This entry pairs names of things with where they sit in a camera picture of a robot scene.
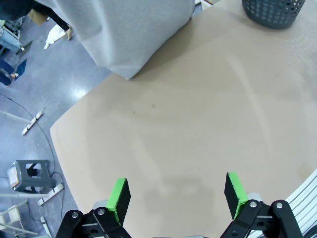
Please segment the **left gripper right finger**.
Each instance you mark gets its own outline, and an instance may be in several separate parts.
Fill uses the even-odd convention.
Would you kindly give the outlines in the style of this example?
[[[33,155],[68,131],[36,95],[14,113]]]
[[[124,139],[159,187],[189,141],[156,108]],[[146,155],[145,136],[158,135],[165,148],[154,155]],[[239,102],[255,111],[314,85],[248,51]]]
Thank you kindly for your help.
[[[228,172],[224,195],[232,222],[222,238],[255,238],[256,231],[263,238],[302,238],[302,232],[290,204],[276,200],[265,204],[259,194],[247,193],[237,174]]]

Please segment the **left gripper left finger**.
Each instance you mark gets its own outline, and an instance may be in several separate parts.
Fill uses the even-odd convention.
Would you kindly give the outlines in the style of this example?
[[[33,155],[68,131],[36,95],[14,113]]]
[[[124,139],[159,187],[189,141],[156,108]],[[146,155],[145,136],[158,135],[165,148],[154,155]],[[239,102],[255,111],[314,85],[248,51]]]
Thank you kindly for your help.
[[[56,234],[57,238],[129,238],[123,227],[131,194],[127,178],[119,178],[106,204],[99,203],[89,213],[68,211]]]

